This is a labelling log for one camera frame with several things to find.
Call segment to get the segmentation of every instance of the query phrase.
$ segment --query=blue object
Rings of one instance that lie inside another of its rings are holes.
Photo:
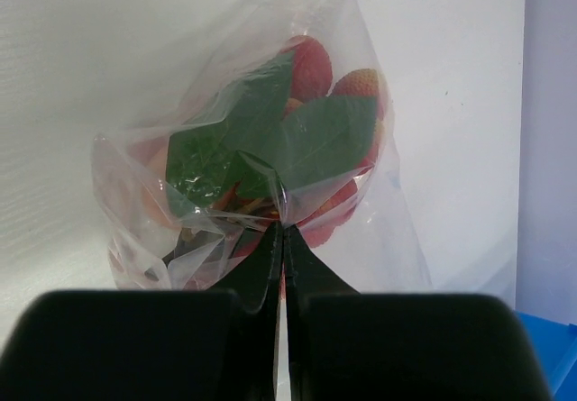
[[[518,314],[556,401],[577,400],[577,326]]]

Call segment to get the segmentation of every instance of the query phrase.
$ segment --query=bag of lychees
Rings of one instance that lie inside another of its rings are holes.
[[[427,286],[356,0],[264,3],[153,125],[98,135],[117,286],[205,289],[276,221],[360,291]]]

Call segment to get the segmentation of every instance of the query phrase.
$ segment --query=clear plastic bag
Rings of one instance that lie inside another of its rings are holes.
[[[356,0],[258,6],[176,111],[96,137],[117,286],[210,287],[281,220],[361,291],[428,288],[392,131]]]

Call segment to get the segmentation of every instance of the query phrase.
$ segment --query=white surface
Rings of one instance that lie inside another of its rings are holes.
[[[577,324],[577,0],[527,0],[520,311]]]
[[[45,290],[112,286],[93,135],[176,104],[257,1],[0,0],[0,339]],[[513,273],[494,275],[517,248],[524,0],[359,2],[435,285],[511,298]]]

